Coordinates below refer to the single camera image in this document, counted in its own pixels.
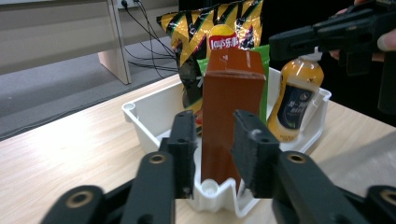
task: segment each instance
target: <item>white plastic basket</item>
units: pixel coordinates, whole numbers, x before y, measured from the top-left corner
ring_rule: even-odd
[[[267,116],[276,102],[279,92],[279,71],[270,68],[268,78]],[[140,145],[147,152],[157,151],[164,137],[171,132],[177,113],[184,110],[182,105],[183,85],[178,82],[162,90],[128,102],[122,106],[125,119],[135,126]],[[302,131],[298,138],[290,143],[281,143],[283,151],[295,150],[305,153],[320,137],[323,131],[327,105],[332,94],[320,89],[313,103],[307,108]],[[249,190],[236,192],[236,182],[229,178],[218,185],[213,180],[201,182],[201,139],[194,154],[196,172],[194,177],[194,200],[189,200],[196,211],[217,212],[221,208],[234,211],[238,217],[244,217],[258,202]]]

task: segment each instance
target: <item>brown box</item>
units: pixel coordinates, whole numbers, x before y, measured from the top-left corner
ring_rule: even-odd
[[[233,164],[233,112],[243,109],[259,116],[265,84],[260,53],[242,49],[214,49],[203,89],[201,180],[221,184],[229,177],[239,186]]]

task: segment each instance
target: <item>gray carpet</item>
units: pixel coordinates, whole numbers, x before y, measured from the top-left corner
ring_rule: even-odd
[[[168,37],[161,41],[169,46]],[[164,47],[158,41],[151,43],[154,54],[149,42],[127,46],[142,58],[128,55],[128,61],[153,64],[154,56],[157,66],[177,69],[175,60],[160,55],[167,54]],[[128,85],[102,66],[97,54],[0,76],[0,141],[176,73],[129,65],[132,83]]]

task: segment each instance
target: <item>wooden table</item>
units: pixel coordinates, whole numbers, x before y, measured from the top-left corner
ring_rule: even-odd
[[[96,185],[108,192],[134,178],[144,152],[121,106],[178,82],[178,76],[129,92],[0,142],[0,223],[38,223],[66,191]],[[395,128],[329,102],[322,136],[310,148],[318,162],[373,143]],[[221,210],[195,212],[177,200],[177,223],[270,223],[271,200],[244,218]]]

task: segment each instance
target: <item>yellow chip bag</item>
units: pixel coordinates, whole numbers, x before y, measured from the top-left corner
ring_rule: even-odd
[[[183,106],[194,112],[198,133],[202,125],[204,79],[197,60],[208,58],[212,49],[258,47],[262,37],[261,14],[262,0],[248,0],[157,17],[157,23],[171,37],[184,85]]]

